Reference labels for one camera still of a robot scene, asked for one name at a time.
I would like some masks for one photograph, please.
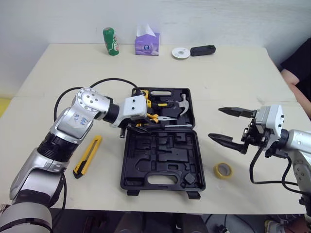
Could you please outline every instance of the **tape roll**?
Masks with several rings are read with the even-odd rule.
[[[186,59],[190,56],[190,51],[186,48],[175,48],[172,50],[172,55],[177,59]]]
[[[215,176],[219,179],[227,179],[232,176],[232,168],[229,164],[219,163],[214,166]]]

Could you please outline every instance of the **hammer head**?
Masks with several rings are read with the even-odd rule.
[[[181,94],[181,97],[183,98],[183,100],[178,102],[178,105],[180,108],[184,108],[184,111],[180,114],[180,116],[185,114],[189,109],[189,102],[188,100],[186,100],[186,94]]]

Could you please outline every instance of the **black remote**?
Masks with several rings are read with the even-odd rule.
[[[205,45],[205,46],[191,48],[190,54],[192,57],[195,57],[195,56],[202,56],[202,55],[210,55],[210,54],[213,54],[215,51],[216,51],[216,48],[214,45]]]

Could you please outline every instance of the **tissue box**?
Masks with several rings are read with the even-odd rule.
[[[136,55],[159,56],[160,33],[154,33],[155,36],[145,34],[137,36],[135,40]]]

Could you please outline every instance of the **black device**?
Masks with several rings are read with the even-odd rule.
[[[216,51],[214,45],[204,45],[199,47],[193,47],[190,49],[190,54],[192,57],[202,56],[202,55],[210,55]]]
[[[140,87],[149,92],[152,103],[176,103],[186,94],[188,110],[180,116],[183,108],[148,108],[148,113],[174,117],[177,120],[150,123],[148,131],[128,129],[124,150],[121,187],[127,195],[137,196],[140,190],[186,191],[189,199],[200,199],[199,191],[206,187],[203,166],[196,132],[190,90],[187,88]],[[153,94],[166,92],[169,95]],[[150,176],[169,176],[173,184],[150,183]]]

